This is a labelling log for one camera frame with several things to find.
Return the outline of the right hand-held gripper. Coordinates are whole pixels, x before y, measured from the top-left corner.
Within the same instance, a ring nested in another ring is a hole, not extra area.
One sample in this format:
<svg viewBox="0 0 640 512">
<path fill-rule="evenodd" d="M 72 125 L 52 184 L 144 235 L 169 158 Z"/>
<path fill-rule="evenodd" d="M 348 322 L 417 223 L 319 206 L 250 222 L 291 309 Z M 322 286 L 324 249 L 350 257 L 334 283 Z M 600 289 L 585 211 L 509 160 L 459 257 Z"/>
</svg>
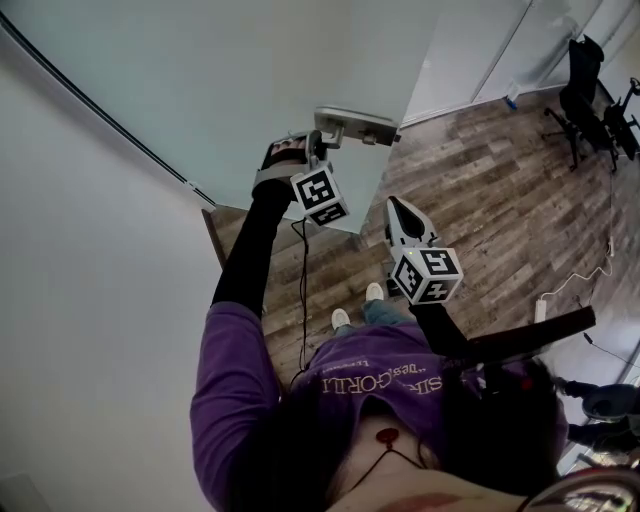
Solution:
<svg viewBox="0 0 640 512">
<path fill-rule="evenodd" d="M 399 197 L 387 198 L 384 220 L 393 258 L 386 266 L 388 294 L 410 305 L 448 302 L 463 280 L 455 250 L 422 211 Z"/>
</svg>

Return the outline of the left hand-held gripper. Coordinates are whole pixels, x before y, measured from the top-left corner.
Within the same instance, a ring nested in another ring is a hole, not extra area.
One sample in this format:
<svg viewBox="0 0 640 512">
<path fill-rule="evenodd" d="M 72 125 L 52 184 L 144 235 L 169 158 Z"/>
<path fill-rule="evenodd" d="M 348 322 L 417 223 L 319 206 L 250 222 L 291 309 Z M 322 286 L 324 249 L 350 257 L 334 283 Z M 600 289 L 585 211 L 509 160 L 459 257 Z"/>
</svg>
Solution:
<svg viewBox="0 0 640 512">
<path fill-rule="evenodd" d="M 326 226 L 347 217 L 349 210 L 339 191 L 327 160 L 328 144 L 322 132 L 312 130 L 291 135 L 285 140 L 292 155 L 286 165 L 258 170 L 254 187 L 267 180 L 288 182 L 304 217 L 315 226 Z M 310 170 L 316 162 L 324 162 Z"/>
</svg>

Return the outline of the metal door lever handle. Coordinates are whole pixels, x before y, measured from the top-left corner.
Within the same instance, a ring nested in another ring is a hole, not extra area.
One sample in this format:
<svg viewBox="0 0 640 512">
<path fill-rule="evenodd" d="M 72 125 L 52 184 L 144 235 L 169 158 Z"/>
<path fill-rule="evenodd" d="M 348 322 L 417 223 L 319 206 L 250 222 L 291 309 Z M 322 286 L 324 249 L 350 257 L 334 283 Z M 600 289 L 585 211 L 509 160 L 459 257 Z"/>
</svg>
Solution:
<svg viewBox="0 0 640 512">
<path fill-rule="evenodd" d="M 333 106 L 317 107 L 315 128 L 327 137 L 329 149 L 339 149 L 344 138 L 359 140 L 365 145 L 392 146 L 397 140 L 398 124 L 392 119 Z"/>
</svg>

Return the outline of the frosted glass door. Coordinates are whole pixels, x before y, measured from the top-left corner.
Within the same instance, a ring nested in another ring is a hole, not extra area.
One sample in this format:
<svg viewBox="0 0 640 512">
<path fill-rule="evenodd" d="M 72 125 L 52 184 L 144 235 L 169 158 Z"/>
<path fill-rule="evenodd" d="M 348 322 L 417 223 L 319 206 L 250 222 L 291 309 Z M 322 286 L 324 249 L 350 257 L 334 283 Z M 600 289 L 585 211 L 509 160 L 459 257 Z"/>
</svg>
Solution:
<svg viewBox="0 0 640 512">
<path fill-rule="evenodd" d="M 319 107 L 400 121 L 444 0 L 0 0 L 74 85 L 214 202 Z"/>
</svg>

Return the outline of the person's right forearm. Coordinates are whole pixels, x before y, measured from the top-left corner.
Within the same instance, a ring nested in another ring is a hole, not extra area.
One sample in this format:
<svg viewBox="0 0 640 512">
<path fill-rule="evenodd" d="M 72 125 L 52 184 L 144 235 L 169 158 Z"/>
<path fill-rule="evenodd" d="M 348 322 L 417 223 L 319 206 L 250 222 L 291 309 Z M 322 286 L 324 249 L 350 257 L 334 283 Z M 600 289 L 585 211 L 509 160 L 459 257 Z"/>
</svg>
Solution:
<svg viewBox="0 0 640 512">
<path fill-rule="evenodd" d="M 442 304 L 416 304 L 409 307 L 434 354 L 464 358 L 471 347 Z"/>
</svg>

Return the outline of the person's left forearm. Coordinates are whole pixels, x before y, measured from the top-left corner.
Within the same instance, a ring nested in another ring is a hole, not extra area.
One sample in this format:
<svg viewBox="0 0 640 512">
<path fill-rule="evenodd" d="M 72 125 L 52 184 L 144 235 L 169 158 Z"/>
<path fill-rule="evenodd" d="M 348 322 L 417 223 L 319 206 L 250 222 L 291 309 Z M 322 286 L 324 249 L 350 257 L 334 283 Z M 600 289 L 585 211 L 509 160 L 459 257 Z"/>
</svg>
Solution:
<svg viewBox="0 0 640 512">
<path fill-rule="evenodd" d="M 252 204 L 217 284 L 212 304 L 233 302 L 262 317 L 273 242 L 294 198 L 289 184 L 267 180 L 252 193 Z"/>
</svg>

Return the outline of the person's left hand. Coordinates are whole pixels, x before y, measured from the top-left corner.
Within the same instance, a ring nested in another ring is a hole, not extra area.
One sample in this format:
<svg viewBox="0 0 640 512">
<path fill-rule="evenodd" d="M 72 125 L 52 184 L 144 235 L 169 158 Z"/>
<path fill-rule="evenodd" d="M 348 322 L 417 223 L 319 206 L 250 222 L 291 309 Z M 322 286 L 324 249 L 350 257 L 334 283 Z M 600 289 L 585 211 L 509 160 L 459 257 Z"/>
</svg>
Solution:
<svg viewBox="0 0 640 512">
<path fill-rule="evenodd" d="M 269 147 L 260 170 L 281 165 L 300 165 L 306 163 L 306 138 L 290 137 L 276 141 Z"/>
</svg>

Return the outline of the blue jeans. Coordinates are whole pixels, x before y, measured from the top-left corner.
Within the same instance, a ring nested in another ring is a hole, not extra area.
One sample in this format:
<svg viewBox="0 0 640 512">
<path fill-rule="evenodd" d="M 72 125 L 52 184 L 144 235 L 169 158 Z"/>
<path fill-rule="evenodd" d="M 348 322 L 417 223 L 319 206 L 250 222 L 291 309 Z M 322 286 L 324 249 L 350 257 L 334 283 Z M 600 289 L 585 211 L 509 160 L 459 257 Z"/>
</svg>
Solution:
<svg viewBox="0 0 640 512">
<path fill-rule="evenodd" d="M 406 322 L 412 322 L 412 319 L 408 316 L 398 312 L 393 306 L 386 301 L 376 300 L 371 302 L 365 302 L 361 307 L 361 312 L 364 318 L 364 324 L 366 326 L 392 326 Z M 345 336 L 355 330 L 355 327 L 350 325 L 342 327 L 338 331 L 334 331 L 335 336 Z"/>
</svg>

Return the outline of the black office chair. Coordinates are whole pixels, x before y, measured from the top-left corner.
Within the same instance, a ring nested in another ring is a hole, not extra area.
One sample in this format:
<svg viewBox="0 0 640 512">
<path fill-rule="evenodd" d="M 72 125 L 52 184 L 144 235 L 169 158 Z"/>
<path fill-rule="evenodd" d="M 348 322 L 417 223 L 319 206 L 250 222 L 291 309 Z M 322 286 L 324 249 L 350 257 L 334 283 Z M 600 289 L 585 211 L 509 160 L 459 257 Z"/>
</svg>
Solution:
<svg viewBox="0 0 640 512">
<path fill-rule="evenodd" d="M 551 108 L 544 109 L 545 116 L 551 116 L 561 127 L 560 131 L 543 133 L 541 138 L 563 135 L 569 142 L 574 171 L 579 162 L 586 156 L 578 149 L 578 141 L 586 140 L 595 152 L 607 151 L 613 163 L 613 172 L 617 170 L 617 151 L 613 137 L 610 135 L 604 121 L 594 110 L 596 85 L 601 64 L 604 61 L 602 48 L 590 37 L 585 36 L 582 41 L 569 41 L 570 76 L 567 85 L 559 93 L 560 106 L 563 116 L 556 114 Z"/>
<path fill-rule="evenodd" d="M 610 154 L 612 160 L 612 174 L 617 172 L 619 148 L 630 161 L 633 161 L 635 156 L 640 153 L 640 143 L 636 140 L 632 130 L 633 127 L 640 129 L 640 123 L 634 116 L 631 116 L 631 121 L 625 118 L 631 96 L 640 96 L 640 81 L 635 77 L 630 79 L 630 87 L 625 98 L 609 105 L 604 111 L 604 125 L 608 133 L 605 150 Z"/>
</svg>

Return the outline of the purple printed shirt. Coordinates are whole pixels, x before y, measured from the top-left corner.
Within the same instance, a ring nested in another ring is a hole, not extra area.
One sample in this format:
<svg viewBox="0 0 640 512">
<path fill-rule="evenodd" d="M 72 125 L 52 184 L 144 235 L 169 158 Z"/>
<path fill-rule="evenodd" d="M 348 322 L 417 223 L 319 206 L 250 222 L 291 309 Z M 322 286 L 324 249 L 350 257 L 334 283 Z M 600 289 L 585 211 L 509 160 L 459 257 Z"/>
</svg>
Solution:
<svg viewBox="0 0 640 512">
<path fill-rule="evenodd" d="M 190 419 L 218 512 L 516 512 L 556 480 L 567 432 L 544 365 L 460 376 L 414 321 L 327 341 L 282 392 L 233 302 L 208 313 Z"/>
</svg>

